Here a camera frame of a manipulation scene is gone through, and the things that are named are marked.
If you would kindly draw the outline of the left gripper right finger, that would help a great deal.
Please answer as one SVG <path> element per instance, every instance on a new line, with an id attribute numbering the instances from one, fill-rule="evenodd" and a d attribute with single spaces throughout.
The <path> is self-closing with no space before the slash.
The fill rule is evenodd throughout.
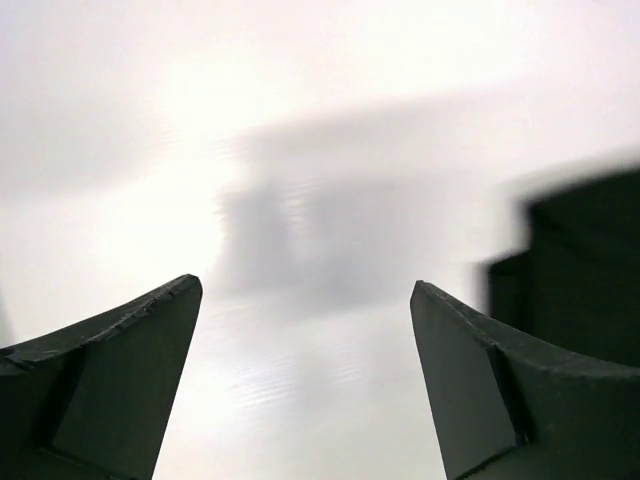
<path id="1" fill-rule="evenodd" d="M 410 311 L 450 479 L 635 479 L 639 371 L 549 344 L 433 284 Z"/>

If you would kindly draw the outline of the black long sleeve shirt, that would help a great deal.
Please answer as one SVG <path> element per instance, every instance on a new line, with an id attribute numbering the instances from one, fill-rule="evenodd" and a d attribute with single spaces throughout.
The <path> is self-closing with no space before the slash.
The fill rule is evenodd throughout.
<path id="1" fill-rule="evenodd" d="M 486 267 L 491 317 L 561 348 L 639 364 L 639 171 L 524 200 L 524 250 Z"/>

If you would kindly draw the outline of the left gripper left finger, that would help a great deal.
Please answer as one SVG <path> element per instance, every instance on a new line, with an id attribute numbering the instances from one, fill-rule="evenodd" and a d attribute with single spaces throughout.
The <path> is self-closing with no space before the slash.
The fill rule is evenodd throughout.
<path id="1" fill-rule="evenodd" d="M 202 295 L 182 275 L 3 348 L 2 478 L 152 478 Z"/>

